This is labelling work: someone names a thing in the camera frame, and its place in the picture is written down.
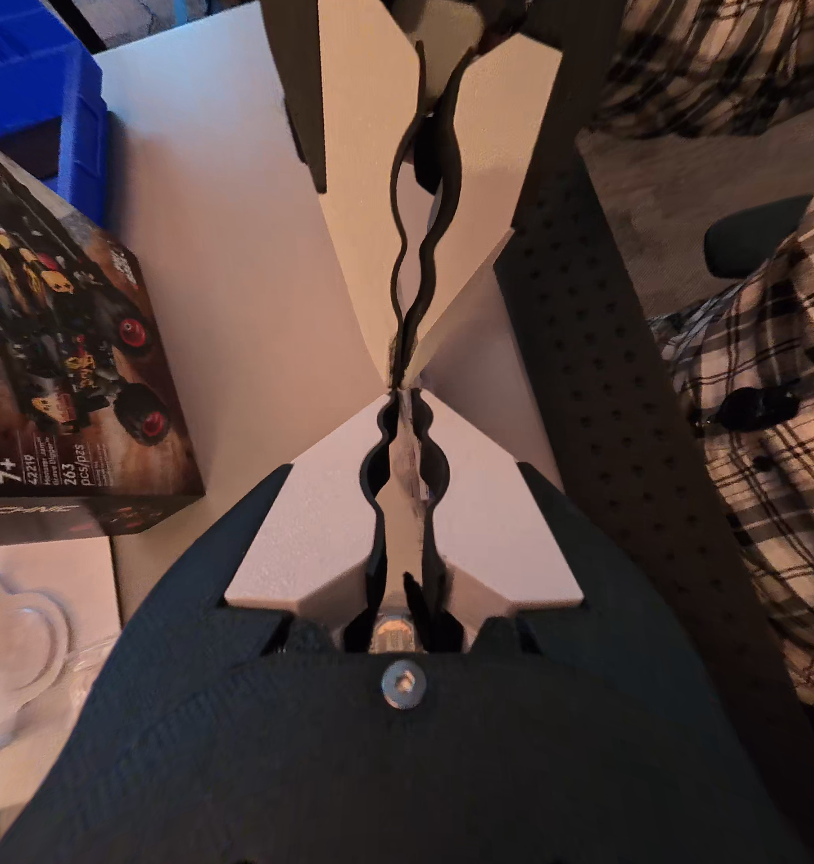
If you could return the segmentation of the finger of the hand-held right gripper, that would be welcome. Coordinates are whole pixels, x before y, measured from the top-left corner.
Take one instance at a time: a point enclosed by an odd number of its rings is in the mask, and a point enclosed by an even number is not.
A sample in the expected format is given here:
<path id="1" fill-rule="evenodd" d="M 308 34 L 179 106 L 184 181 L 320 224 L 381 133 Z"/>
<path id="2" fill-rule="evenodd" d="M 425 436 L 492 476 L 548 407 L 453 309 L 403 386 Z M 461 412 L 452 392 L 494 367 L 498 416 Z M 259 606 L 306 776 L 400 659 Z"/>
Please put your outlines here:
<path id="1" fill-rule="evenodd" d="M 326 192 L 321 210 L 360 332 L 391 385 L 403 249 L 391 203 L 396 158 L 418 107 L 419 53 L 381 2 L 320 1 Z"/>
<path id="2" fill-rule="evenodd" d="M 458 80 L 443 131 L 444 169 L 457 200 L 441 192 L 440 205 L 420 253 L 420 293 L 434 292 L 417 323 L 410 361 L 400 382 L 411 384 L 444 342 L 464 307 L 459 298 L 474 275 L 493 261 L 511 235 L 511 222 L 550 101 L 563 52 L 517 34 L 473 59 Z"/>

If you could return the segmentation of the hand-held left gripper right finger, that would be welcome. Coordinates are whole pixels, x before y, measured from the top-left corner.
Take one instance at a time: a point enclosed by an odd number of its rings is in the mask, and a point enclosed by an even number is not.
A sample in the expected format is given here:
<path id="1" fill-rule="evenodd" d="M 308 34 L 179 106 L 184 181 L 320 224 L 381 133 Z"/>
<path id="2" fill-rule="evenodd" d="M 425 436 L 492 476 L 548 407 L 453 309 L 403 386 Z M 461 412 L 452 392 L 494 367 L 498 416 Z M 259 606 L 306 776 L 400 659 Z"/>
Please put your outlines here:
<path id="1" fill-rule="evenodd" d="M 405 576 L 427 652 L 461 652 L 490 619 L 576 608 L 583 589 L 521 464 L 436 396 L 410 392 L 428 490 L 421 581 Z"/>

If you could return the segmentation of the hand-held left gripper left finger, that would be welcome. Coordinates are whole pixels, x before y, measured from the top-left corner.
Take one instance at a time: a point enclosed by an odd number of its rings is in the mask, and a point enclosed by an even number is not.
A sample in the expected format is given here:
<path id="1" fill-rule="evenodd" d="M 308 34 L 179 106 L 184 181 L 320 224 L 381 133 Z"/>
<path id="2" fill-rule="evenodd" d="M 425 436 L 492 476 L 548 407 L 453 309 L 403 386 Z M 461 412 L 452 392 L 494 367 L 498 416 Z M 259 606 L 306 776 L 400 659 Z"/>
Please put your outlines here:
<path id="1" fill-rule="evenodd" d="M 348 652 L 369 649 L 388 567 L 377 497 L 398 414 L 398 396 L 380 396 L 293 460 L 228 606 L 289 612 L 340 634 Z"/>

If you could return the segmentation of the person's black shoe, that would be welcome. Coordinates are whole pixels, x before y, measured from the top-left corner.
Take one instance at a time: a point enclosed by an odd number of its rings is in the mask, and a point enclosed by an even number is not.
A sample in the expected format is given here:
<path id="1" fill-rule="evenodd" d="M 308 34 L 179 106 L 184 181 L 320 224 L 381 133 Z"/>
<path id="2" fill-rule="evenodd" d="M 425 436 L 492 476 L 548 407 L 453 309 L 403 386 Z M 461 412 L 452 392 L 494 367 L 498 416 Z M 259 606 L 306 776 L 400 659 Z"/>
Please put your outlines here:
<path id="1" fill-rule="evenodd" d="M 800 226 L 810 197 L 795 196 L 734 212 L 704 233 L 704 262 L 710 275 L 744 279 L 769 260 Z"/>

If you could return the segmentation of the clear bag of small pins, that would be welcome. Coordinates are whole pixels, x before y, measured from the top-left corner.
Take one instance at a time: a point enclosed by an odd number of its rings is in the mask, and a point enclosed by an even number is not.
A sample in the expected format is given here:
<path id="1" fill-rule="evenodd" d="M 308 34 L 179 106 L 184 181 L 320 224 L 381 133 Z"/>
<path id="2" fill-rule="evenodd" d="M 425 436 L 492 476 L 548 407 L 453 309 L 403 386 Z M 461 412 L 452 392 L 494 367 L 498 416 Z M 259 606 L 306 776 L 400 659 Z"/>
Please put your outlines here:
<path id="1" fill-rule="evenodd" d="M 422 584 L 423 537 L 428 489 L 420 476 L 420 444 L 413 429 L 408 388 L 394 391 L 398 407 L 395 436 L 388 449 L 390 478 L 377 501 L 384 516 L 386 587 L 374 622 L 370 653 L 421 652 L 415 614 L 403 583 L 410 574 Z"/>

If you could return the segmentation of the dark toy truck box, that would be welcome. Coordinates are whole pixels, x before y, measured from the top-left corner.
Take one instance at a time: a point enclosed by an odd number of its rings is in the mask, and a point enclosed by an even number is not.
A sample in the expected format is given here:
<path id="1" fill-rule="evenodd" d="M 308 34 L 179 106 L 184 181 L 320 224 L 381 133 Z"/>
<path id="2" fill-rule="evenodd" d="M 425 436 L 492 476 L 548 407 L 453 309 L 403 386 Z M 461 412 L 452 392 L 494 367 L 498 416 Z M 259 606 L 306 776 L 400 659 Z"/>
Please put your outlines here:
<path id="1" fill-rule="evenodd" d="M 136 534 L 205 493 L 135 257 L 0 151 L 0 546 Z"/>

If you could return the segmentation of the white sign stand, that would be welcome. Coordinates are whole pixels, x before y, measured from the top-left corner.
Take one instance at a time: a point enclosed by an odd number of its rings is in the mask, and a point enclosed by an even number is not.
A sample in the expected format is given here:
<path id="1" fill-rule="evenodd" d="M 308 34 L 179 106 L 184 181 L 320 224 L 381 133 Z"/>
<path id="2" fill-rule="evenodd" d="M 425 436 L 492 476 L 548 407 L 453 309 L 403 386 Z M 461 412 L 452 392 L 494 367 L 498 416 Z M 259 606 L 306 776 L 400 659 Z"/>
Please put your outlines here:
<path id="1" fill-rule="evenodd" d="M 0 547 L 0 811 L 41 785 L 120 632 L 106 538 Z"/>

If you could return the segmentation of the blue storage bin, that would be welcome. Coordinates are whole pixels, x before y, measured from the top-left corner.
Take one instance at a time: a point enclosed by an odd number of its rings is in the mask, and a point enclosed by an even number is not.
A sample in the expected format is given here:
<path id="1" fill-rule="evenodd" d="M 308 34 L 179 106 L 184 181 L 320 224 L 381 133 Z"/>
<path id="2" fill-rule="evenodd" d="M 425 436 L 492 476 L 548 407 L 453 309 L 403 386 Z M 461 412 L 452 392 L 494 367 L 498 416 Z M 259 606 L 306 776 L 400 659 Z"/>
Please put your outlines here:
<path id="1" fill-rule="evenodd" d="M 110 121 L 102 71 L 38 1 L 0 1 L 0 152 L 104 226 Z"/>

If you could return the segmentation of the person's plaid clothing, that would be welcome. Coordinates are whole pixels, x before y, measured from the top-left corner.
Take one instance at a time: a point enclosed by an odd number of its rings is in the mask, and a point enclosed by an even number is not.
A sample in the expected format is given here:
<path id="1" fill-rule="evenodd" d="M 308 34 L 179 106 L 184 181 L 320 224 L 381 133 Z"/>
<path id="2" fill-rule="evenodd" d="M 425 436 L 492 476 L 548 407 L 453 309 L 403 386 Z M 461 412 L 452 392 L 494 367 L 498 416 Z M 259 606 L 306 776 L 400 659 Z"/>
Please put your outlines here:
<path id="1" fill-rule="evenodd" d="M 814 194 L 745 281 L 648 325 L 793 687 L 814 707 Z"/>

